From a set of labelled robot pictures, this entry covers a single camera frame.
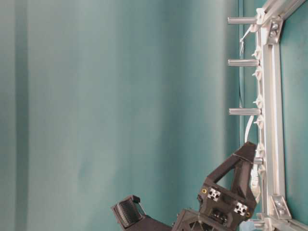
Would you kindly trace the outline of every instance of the teal curtain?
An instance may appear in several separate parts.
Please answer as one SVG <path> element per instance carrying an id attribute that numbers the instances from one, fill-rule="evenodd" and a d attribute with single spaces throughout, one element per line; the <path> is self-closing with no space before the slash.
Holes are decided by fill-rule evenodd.
<path id="1" fill-rule="evenodd" d="M 293 218 L 308 225 L 308 2 L 285 21 L 281 39 L 286 199 Z"/>
<path id="2" fill-rule="evenodd" d="M 238 1 L 2 5 L 0 229 L 120 230 L 129 194 L 169 225 L 197 209 L 239 146 Z"/>

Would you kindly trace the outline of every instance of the bolt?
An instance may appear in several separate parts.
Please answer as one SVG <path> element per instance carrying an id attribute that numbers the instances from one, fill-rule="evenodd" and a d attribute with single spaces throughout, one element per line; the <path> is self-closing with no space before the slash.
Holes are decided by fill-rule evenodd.
<path id="1" fill-rule="evenodd" d="M 277 35 L 276 31 L 275 30 L 272 30 L 270 33 L 269 33 L 270 37 L 275 37 Z"/>
<path id="2" fill-rule="evenodd" d="M 284 209 L 279 209 L 278 213 L 280 216 L 283 216 L 285 214 L 285 210 Z"/>
<path id="3" fill-rule="evenodd" d="M 271 28 L 273 29 L 273 30 L 277 30 L 278 29 L 278 24 L 277 23 L 273 23 L 272 25 L 271 25 Z"/>

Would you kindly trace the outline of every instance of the black 3d-printed part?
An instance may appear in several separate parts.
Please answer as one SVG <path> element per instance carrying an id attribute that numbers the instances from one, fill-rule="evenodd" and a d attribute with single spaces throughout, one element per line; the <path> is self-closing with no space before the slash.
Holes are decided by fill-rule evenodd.
<path id="1" fill-rule="evenodd" d="M 256 200 L 249 187 L 256 145 L 245 143 L 225 162 L 210 173 L 198 194 L 199 211 L 184 209 L 171 228 L 147 215 L 141 214 L 130 196 L 112 207 L 124 231 L 235 231 L 240 223 L 252 217 Z M 217 184 L 234 169 L 231 189 Z"/>

